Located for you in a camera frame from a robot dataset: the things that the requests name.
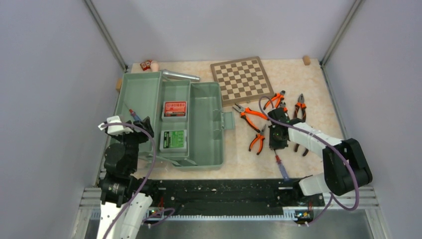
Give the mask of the blue handled screwdriver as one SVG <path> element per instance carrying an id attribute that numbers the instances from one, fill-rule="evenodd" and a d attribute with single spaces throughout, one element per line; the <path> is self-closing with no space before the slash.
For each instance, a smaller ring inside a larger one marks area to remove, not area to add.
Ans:
<path id="1" fill-rule="evenodd" d="M 142 121 L 140 116 L 126 102 L 123 102 L 123 104 L 127 107 L 128 111 L 129 111 L 130 115 L 132 116 L 132 118 L 134 119 L 134 121 Z"/>
<path id="2" fill-rule="evenodd" d="M 273 150 L 273 151 L 274 151 L 274 154 L 275 154 L 276 163 L 278 165 L 278 168 L 279 168 L 279 171 L 280 171 L 282 177 L 284 178 L 285 181 L 290 181 L 290 177 L 287 173 L 287 170 L 284 167 L 284 164 L 283 164 L 281 158 L 277 154 L 276 150 Z"/>

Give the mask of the red tool card pack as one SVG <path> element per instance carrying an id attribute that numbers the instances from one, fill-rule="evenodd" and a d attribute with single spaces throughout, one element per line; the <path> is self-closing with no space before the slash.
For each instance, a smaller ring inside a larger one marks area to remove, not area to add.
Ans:
<path id="1" fill-rule="evenodd" d="M 186 122 L 188 116 L 187 101 L 165 101 L 161 119 L 163 122 Z"/>

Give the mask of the green screw bit box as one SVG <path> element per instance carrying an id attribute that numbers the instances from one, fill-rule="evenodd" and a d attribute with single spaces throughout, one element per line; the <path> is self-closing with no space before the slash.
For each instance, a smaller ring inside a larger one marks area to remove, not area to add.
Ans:
<path id="1" fill-rule="evenodd" d="M 159 150 L 163 153 L 187 152 L 187 130 L 162 130 Z"/>

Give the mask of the orange diagonal cutters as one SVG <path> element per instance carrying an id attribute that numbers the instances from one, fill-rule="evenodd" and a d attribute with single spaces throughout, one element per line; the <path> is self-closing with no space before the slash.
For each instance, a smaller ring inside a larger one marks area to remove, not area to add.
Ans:
<path id="1" fill-rule="evenodd" d="M 267 109 L 270 105 L 273 105 L 275 108 L 278 108 L 280 104 L 285 99 L 285 91 L 282 90 L 279 93 L 276 93 L 264 106 L 264 110 Z"/>

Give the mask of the green plastic tool box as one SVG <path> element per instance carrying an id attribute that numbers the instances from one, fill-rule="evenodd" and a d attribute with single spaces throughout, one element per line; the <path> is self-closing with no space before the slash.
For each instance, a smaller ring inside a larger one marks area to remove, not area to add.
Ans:
<path id="1" fill-rule="evenodd" d="M 186 102 L 186 116 L 165 119 L 168 102 Z M 223 110 L 218 83 L 169 80 L 160 72 L 124 74 L 114 113 L 128 121 L 130 110 L 150 117 L 158 160 L 185 171 L 222 167 L 225 130 L 235 123 Z"/>

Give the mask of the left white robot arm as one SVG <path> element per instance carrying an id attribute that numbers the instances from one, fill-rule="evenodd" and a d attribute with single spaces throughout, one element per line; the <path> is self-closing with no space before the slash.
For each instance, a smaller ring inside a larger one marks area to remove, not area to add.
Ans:
<path id="1" fill-rule="evenodd" d="M 99 239 L 133 239 L 136 237 L 146 210 L 159 201 L 158 190 L 146 187 L 145 179 L 137 179 L 139 145 L 153 139 L 150 118 L 122 122 L 112 116 L 98 128 L 115 139 L 105 150 L 105 176 L 101 189 Z"/>

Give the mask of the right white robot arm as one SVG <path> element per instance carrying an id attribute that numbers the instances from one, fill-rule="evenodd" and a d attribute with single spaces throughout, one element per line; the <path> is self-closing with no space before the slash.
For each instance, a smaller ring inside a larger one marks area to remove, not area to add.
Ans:
<path id="1" fill-rule="evenodd" d="M 303 178 L 292 191 L 292 199 L 305 205 L 312 195 L 333 193 L 342 196 L 373 181 L 372 172 L 360 143 L 339 139 L 317 130 L 301 119 L 289 119 L 282 108 L 267 113 L 270 125 L 270 148 L 283 149 L 288 142 L 304 146 L 322 159 L 323 172 Z"/>

